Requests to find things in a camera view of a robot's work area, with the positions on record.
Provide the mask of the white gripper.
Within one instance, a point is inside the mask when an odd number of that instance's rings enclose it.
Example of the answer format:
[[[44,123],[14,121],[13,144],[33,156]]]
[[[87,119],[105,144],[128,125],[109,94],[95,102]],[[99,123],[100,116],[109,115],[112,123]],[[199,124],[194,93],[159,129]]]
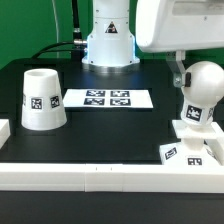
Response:
[[[136,42],[143,52],[168,52],[173,85],[190,87],[183,50],[224,47],[224,0],[138,0]]]

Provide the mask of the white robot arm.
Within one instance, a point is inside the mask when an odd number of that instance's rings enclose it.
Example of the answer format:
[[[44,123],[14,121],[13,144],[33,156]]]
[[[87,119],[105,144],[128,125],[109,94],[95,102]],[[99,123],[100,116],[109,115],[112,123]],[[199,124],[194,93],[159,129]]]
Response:
[[[93,29],[87,37],[89,69],[104,73],[139,62],[135,50],[165,52],[177,87],[190,76],[188,50],[224,47],[224,0],[137,0],[135,31],[129,30],[130,0],[92,0]]]

